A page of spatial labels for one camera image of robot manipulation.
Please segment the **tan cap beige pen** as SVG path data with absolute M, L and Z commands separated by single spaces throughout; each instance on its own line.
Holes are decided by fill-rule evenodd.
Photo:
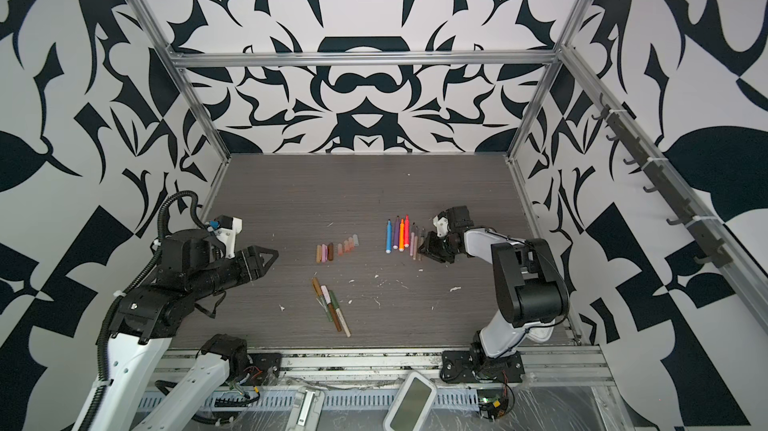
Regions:
M 418 242 L 416 246 L 415 258 L 417 261 L 422 261 L 422 247 L 424 244 L 425 232 L 423 229 L 419 230 Z

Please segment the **orange marker pen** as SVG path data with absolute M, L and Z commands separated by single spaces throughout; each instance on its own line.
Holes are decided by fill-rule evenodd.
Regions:
M 405 219 L 401 218 L 398 224 L 398 251 L 403 252 L 405 250 L 406 238 L 405 238 Z

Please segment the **purple marker pen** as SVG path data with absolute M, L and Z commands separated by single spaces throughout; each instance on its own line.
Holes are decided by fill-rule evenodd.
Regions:
M 401 224 L 401 219 L 400 219 L 399 216 L 397 216 L 392 221 L 392 234 L 391 234 L 392 243 L 391 243 L 391 247 L 392 247 L 393 250 L 399 250 L 400 249 L 400 224 Z

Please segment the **blue marker pen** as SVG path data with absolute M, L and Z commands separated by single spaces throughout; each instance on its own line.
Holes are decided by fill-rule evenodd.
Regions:
M 393 225 L 391 219 L 387 220 L 386 232 L 385 253 L 389 254 L 393 250 Z

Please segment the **pink-red marker pen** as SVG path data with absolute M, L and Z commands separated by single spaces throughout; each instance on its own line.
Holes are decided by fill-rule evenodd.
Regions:
M 409 248 L 408 241 L 410 236 L 410 217 L 406 215 L 404 219 L 405 219 L 405 238 L 406 238 L 405 249 L 406 249 L 406 248 Z

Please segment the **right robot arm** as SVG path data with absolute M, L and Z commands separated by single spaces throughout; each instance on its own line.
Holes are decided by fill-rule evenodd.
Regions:
M 497 311 L 476 338 L 480 355 L 506 358 L 525 341 L 548 342 L 569 315 L 569 297 L 547 241 L 518 239 L 476 225 L 467 207 L 449 208 L 433 218 L 419 251 L 443 264 L 456 257 L 478 258 L 492 266 Z

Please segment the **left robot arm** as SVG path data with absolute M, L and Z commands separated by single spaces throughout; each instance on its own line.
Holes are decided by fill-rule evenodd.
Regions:
M 183 321 L 201 302 L 223 302 L 228 290 L 264 277 L 278 251 L 253 245 L 236 249 L 237 229 L 221 224 L 161 232 L 150 262 L 115 294 L 97 337 L 97 377 L 74 427 L 129 430 L 150 378 Z M 242 338 L 216 334 L 197 352 L 187 374 L 139 424 L 139 430 L 180 430 L 225 383 L 247 375 L 251 360 Z

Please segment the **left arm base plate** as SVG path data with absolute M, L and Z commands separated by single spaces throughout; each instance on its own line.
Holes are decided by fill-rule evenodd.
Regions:
M 242 385 L 260 387 L 277 380 L 281 373 L 282 357 L 278 352 L 249 353 Z

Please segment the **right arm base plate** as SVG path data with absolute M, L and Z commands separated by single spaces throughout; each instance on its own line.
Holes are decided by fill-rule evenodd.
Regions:
M 525 368 L 519 353 L 490 359 L 471 351 L 443 351 L 440 379 L 448 384 L 521 383 Z

